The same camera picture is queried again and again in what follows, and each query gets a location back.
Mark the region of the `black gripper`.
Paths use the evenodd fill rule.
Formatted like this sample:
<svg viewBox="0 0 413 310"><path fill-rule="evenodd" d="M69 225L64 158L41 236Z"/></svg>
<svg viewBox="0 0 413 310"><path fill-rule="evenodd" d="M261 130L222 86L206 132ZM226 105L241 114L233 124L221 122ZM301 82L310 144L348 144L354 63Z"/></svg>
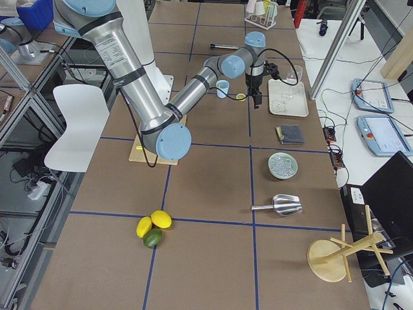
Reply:
<svg viewBox="0 0 413 310"><path fill-rule="evenodd" d="M270 75L273 79L278 76L278 66L275 63L265 61L257 67L248 67L245 71L247 96L252 96L254 107L257 109L262 104L262 93L259 91L263 83L263 77Z"/></svg>

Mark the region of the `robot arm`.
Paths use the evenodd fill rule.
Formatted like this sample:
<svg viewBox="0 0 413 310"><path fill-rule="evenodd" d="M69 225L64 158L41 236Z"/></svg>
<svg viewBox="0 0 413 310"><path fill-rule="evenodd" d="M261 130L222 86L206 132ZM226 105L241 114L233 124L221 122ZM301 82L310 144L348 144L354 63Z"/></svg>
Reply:
<svg viewBox="0 0 413 310"><path fill-rule="evenodd" d="M235 52L208 58L203 68L165 103L157 93L136 52L152 48L142 1L54 1L55 29L94 45L125 100L139 117L141 144L165 160L179 160L190 149L192 137L180 124L221 76L245 75L248 95L261 104L265 75L266 37L250 32Z"/></svg>

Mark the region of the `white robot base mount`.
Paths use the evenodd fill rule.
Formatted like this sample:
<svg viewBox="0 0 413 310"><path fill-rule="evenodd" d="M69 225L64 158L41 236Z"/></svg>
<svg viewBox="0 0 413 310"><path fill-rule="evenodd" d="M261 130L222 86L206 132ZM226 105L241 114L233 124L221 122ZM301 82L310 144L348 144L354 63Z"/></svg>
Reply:
<svg viewBox="0 0 413 310"><path fill-rule="evenodd" d="M170 99L174 77L162 74L156 65L144 1L117 0L116 5L124 19L123 29L126 36L162 103L166 105Z"/></svg>

